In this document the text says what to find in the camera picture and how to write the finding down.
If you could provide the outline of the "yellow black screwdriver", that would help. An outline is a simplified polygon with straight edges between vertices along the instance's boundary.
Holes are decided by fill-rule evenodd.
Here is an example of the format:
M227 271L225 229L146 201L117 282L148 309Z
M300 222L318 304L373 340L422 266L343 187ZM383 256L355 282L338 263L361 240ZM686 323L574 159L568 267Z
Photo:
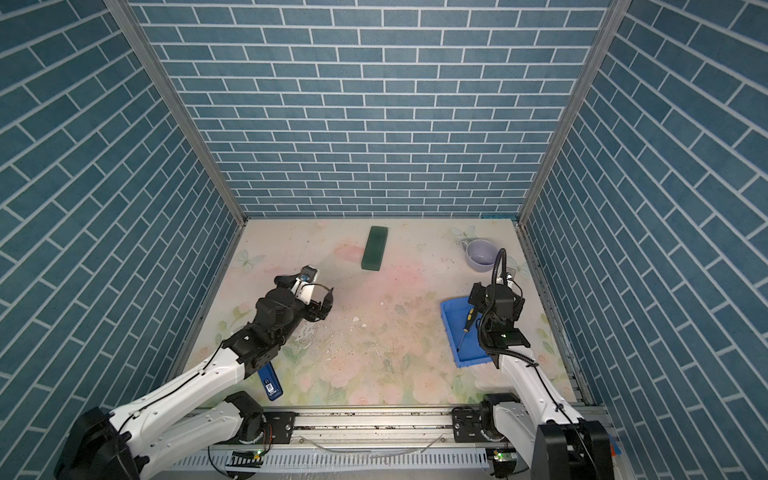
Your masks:
M459 342L457 344L457 347L456 347L456 352L459 352L461 350L461 347L463 346L463 343L464 343L467 335L469 334L472 326L474 325L476 317L477 317L477 313L475 311L475 308L471 307L469 312L468 312L468 314L467 314L467 317L466 317L466 320L465 320L465 323L464 323L464 327L462 329L462 335L461 335L461 338L460 338L460 340L459 340Z

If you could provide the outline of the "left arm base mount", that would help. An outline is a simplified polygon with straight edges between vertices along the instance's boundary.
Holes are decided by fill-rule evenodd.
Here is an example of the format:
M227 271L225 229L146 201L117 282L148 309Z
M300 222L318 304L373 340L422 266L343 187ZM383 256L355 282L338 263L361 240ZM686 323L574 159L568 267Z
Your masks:
M241 444L262 446L290 443L297 414L291 411L267 411L246 418L241 424L237 440Z

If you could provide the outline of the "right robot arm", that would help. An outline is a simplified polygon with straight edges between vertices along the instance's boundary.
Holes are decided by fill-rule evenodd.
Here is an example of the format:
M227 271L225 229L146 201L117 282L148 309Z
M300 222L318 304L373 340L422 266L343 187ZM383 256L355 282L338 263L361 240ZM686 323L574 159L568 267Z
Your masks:
M542 373L530 342L515 322L524 298L502 281L477 282L468 297L468 323L479 347L511 383L512 394L488 395L480 404L482 430L514 451L496 451L493 475L508 479L613 479L611 438L604 426L586 419Z

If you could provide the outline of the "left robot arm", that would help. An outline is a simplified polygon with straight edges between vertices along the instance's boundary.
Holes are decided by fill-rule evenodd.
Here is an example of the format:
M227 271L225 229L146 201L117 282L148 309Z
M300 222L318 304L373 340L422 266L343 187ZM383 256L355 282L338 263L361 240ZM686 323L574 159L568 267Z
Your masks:
M268 443L261 405L247 392L203 402L257 373L275 358L299 323L325 319L333 291L312 298L314 284L277 287L256 304L256 316L190 371L112 410L96 407L73 424L54 469L57 479L150 479L216 443Z

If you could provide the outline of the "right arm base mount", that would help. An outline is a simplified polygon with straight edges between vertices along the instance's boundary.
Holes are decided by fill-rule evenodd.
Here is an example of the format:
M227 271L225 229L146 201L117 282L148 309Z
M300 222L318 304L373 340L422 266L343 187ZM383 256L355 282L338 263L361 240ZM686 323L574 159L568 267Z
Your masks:
M481 412L473 407L459 406L451 410L455 443L498 442L499 437L484 427Z

